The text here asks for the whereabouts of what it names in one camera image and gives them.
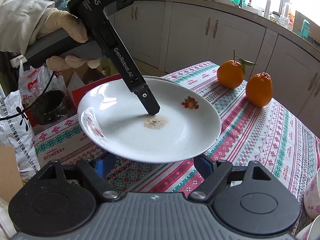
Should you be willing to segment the left hand cream glove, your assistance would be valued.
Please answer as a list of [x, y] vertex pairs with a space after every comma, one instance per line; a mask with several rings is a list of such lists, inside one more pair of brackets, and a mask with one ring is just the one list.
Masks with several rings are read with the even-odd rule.
[[[87, 30], [84, 24], [67, 11], [47, 8], [40, 18], [37, 29], [34, 31], [36, 38], [49, 37], [55, 46], [61, 45], [63, 41], [72, 39], [78, 43], [88, 41]], [[53, 71], [62, 71], [69, 68], [77, 69], [84, 64], [89, 68], [99, 67], [99, 59], [78, 58], [72, 54], [60, 57], [62, 53], [54, 54], [46, 60], [46, 65]]]

